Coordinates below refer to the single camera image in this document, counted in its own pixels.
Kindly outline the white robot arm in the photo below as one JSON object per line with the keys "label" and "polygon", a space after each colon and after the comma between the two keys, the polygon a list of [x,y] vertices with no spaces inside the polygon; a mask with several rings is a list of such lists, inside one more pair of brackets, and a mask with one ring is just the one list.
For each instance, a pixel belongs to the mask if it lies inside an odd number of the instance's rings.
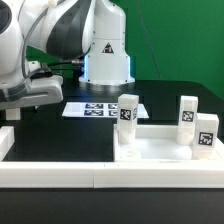
{"label": "white robot arm", "polygon": [[134,83],[125,22],[110,0],[0,0],[0,110],[63,100],[63,78],[28,61],[29,46],[62,61],[82,57],[82,85],[114,90]]}

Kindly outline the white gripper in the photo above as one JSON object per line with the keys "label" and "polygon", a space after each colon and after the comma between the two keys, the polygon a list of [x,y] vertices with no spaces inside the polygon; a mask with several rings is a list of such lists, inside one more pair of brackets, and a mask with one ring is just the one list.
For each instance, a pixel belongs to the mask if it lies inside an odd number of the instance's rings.
{"label": "white gripper", "polygon": [[59,103],[63,100],[63,79],[24,79],[21,66],[0,62],[0,110]]}

